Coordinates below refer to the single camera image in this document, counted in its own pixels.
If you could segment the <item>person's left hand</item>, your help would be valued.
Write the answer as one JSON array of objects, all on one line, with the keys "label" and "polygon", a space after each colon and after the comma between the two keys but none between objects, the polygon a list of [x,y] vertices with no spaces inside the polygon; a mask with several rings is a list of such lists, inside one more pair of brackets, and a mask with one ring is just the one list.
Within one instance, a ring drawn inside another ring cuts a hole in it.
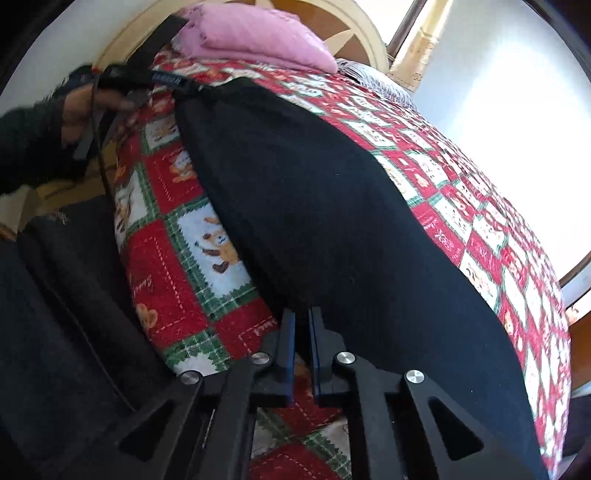
[{"label": "person's left hand", "polygon": [[116,140],[124,138],[138,120],[138,107],[114,90],[94,89],[91,84],[69,92],[63,101],[61,142],[63,146],[77,143],[100,109],[110,109],[125,114],[114,134]]}]

